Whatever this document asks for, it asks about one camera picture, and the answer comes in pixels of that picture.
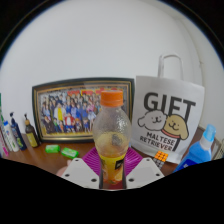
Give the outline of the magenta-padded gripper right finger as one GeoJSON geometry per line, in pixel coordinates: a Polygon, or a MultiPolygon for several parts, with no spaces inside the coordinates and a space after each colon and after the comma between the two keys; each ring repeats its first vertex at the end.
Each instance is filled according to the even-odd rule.
{"type": "Polygon", "coordinates": [[[123,177],[123,187],[135,189],[157,181],[164,175],[150,157],[143,158],[129,148],[124,159],[123,177]]]}

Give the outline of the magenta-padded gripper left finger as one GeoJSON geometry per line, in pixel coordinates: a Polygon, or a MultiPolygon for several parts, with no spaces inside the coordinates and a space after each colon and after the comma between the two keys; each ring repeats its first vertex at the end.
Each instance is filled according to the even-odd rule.
{"type": "Polygon", "coordinates": [[[62,174],[62,178],[84,188],[98,189],[100,173],[100,158],[97,150],[92,148],[84,157],[74,158],[62,174]]]}

